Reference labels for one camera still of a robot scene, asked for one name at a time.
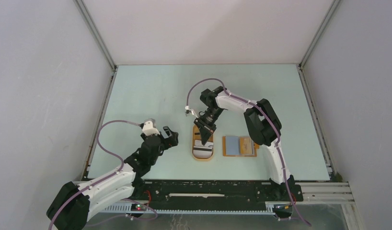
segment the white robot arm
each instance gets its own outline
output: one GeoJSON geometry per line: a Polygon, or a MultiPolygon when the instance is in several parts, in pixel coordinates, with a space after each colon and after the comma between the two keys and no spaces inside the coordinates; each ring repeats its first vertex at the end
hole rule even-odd
{"type": "Polygon", "coordinates": [[[56,218],[58,230],[80,230],[94,215],[124,198],[143,194],[141,177],[150,171],[163,152],[178,145],[178,133],[163,127],[164,133],[155,127],[155,120],[148,119],[140,125],[144,142],[131,156],[124,160],[122,168],[87,182],[68,182],[59,191],[46,215],[52,220],[60,207],[74,194],[84,190],[71,200],[56,218]]]}
{"type": "MultiPolygon", "coordinates": [[[[251,139],[259,145],[265,145],[268,149],[265,159],[268,163],[271,181],[279,185],[285,182],[282,162],[276,149],[277,136],[268,121],[265,118],[261,120],[259,118],[261,116],[260,112],[253,105],[249,104],[253,103],[259,106],[268,115],[268,118],[271,119],[280,134],[282,125],[268,100],[248,100],[231,93],[229,90],[226,93],[222,86],[217,87],[213,91],[209,89],[204,90],[201,93],[200,100],[208,106],[203,115],[198,116],[198,113],[190,109],[189,106],[185,109],[186,114],[196,116],[194,123],[199,128],[202,144],[205,144],[216,130],[214,123],[224,110],[243,113],[251,139]]],[[[286,178],[289,179],[291,176],[289,169],[286,165],[285,168],[286,178]]]]}

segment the table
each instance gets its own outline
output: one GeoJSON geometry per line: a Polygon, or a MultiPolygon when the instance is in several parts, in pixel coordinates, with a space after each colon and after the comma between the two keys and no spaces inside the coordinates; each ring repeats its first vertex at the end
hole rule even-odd
{"type": "MultiPolygon", "coordinates": [[[[323,154],[306,97],[293,64],[248,65],[144,65],[119,66],[104,121],[116,119],[142,123],[154,118],[159,131],[169,126],[179,133],[179,145],[164,152],[143,179],[267,180],[265,148],[257,157],[224,157],[222,136],[247,136],[243,114],[224,111],[217,120],[212,160],[192,157],[193,116],[185,116],[189,89],[205,78],[219,78],[233,93],[252,100],[266,98],[282,123],[281,139],[286,164],[296,180],[329,180],[323,154]]],[[[200,93],[220,86],[207,81],[191,93],[190,107],[204,111],[200,93]]],[[[100,142],[123,159],[140,147],[138,127],[113,123],[105,127],[100,142]]],[[[92,153],[89,178],[119,164],[98,146],[92,153]]]]}

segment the purple cable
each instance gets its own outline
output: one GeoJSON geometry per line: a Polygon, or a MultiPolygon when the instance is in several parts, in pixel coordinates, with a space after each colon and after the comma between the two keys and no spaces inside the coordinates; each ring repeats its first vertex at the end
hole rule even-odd
{"type": "Polygon", "coordinates": [[[137,205],[141,205],[141,206],[146,207],[147,209],[151,210],[151,211],[155,214],[154,217],[152,217],[152,218],[139,218],[139,217],[134,217],[134,216],[126,215],[126,214],[121,214],[121,215],[117,215],[117,216],[112,216],[112,217],[110,217],[110,218],[107,218],[107,219],[102,220],[102,221],[100,221],[100,222],[98,222],[98,223],[95,223],[95,224],[86,224],[86,227],[98,226],[98,225],[101,225],[101,224],[103,224],[103,223],[105,223],[105,222],[111,220],[111,219],[115,219],[115,218],[118,218],[118,217],[127,217],[127,218],[130,217],[130,218],[138,219],[138,220],[153,220],[153,219],[156,219],[156,218],[158,217],[158,213],[157,213],[153,208],[151,208],[151,207],[149,207],[149,206],[147,206],[147,205],[143,205],[143,204],[141,204],[141,203],[139,203],[139,202],[137,202],[137,201],[130,200],[130,199],[123,199],[123,200],[129,201],[129,202],[131,202],[131,203],[134,203],[134,204],[137,204],[137,205]]]}
{"type": "Polygon", "coordinates": [[[113,172],[112,174],[110,174],[110,175],[108,175],[108,176],[106,176],[106,177],[104,177],[104,178],[102,178],[102,179],[100,179],[100,180],[94,182],[94,183],[91,184],[91,185],[88,185],[88,186],[84,187],[83,189],[81,189],[80,191],[78,191],[77,193],[75,193],[73,196],[71,196],[69,199],[67,199],[67,200],[60,206],[60,208],[57,210],[57,212],[55,213],[54,217],[53,217],[52,220],[51,220],[51,223],[49,224],[48,230],[52,230],[52,226],[54,225],[55,220],[58,218],[58,216],[59,216],[59,214],[61,213],[61,211],[62,211],[62,210],[66,207],[66,205],[68,205],[75,197],[77,197],[78,195],[80,195],[80,194],[83,193],[84,191],[88,190],[90,186],[95,186],[95,185],[97,185],[97,184],[99,184],[99,183],[101,183],[101,182],[107,180],[108,178],[114,176],[114,175],[116,174],[116,172],[120,171],[120,170],[123,168],[123,166],[124,166],[124,160],[123,160],[120,156],[118,156],[117,154],[114,154],[114,153],[112,153],[112,152],[106,150],[106,149],[100,144],[100,142],[99,142],[99,136],[100,136],[100,132],[102,131],[102,129],[103,129],[106,125],[111,124],[111,123],[115,123],[115,122],[123,122],[123,123],[128,123],[128,124],[131,124],[131,125],[135,125],[135,126],[139,126],[139,124],[134,123],[134,122],[130,122],[130,121],[126,121],[126,120],[114,120],[114,121],[109,121],[109,122],[105,123],[104,125],[102,125],[102,126],[100,127],[99,131],[97,132],[97,137],[96,137],[97,144],[99,145],[99,147],[100,147],[101,149],[103,149],[103,151],[107,152],[108,154],[111,154],[112,156],[117,157],[117,158],[121,161],[120,168],[118,168],[118,170],[115,171],[115,172],[113,172]]]}
{"type": "Polygon", "coordinates": [[[300,214],[300,212],[298,211],[298,208],[296,208],[296,204],[295,204],[295,202],[293,201],[292,194],[291,194],[291,192],[290,192],[288,180],[287,180],[287,178],[286,178],[285,162],[284,162],[284,159],[283,159],[283,157],[282,157],[281,150],[280,150],[280,148],[279,148],[279,143],[281,142],[281,136],[280,136],[280,134],[279,134],[277,128],[275,127],[274,123],[272,123],[271,119],[269,119],[269,117],[262,111],[262,109],[261,109],[259,106],[257,106],[256,104],[254,104],[254,103],[252,103],[252,102],[248,102],[246,99],[243,99],[243,98],[237,97],[237,96],[235,96],[235,95],[229,94],[229,93],[227,92],[226,87],[224,86],[223,81],[220,80],[220,79],[217,79],[217,78],[207,78],[207,79],[201,80],[201,81],[199,81],[198,83],[196,83],[196,84],[189,90],[189,93],[187,94],[186,106],[189,105],[189,95],[190,95],[190,92],[191,92],[198,84],[200,84],[200,83],[202,83],[202,82],[205,82],[205,81],[208,81],[208,80],[215,80],[215,81],[220,82],[221,85],[223,86],[223,89],[224,89],[224,92],[226,93],[226,95],[228,95],[229,97],[232,97],[232,98],[234,98],[234,99],[237,99],[237,100],[239,100],[239,101],[241,101],[241,102],[244,102],[244,103],[247,103],[247,104],[250,104],[250,105],[254,106],[256,109],[258,109],[258,111],[259,111],[259,112],[265,117],[265,119],[268,121],[269,125],[272,127],[272,129],[274,130],[274,132],[275,132],[275,134],[276,134],[276,136],[277,136],[277,138],[278,138],[278,140],[277,140],[276,143],[275,143],[275,147],[276,147],[276,149],[277,149],[277,151],[278,151],[279,158],[280,158],[280,160],[281,160],[281,164],[282,164],[282,168],[283,168],[283,173],[284,173],[284,180],[285,180],[286,189],[287,189],[289,198],[290,198],[290,200],[291,200],[291,202],[292,202],[292,205],[293,205],[293,207],[295,208],[296,213],[298,214],[299,218],[300,218],[305,224],[307,224],[309,227],[311,227],[311,223],[308,222],[307,220],[305,220],[305,218],[303,218],[303,216],[302,216],[302,215],[300,214]]]}

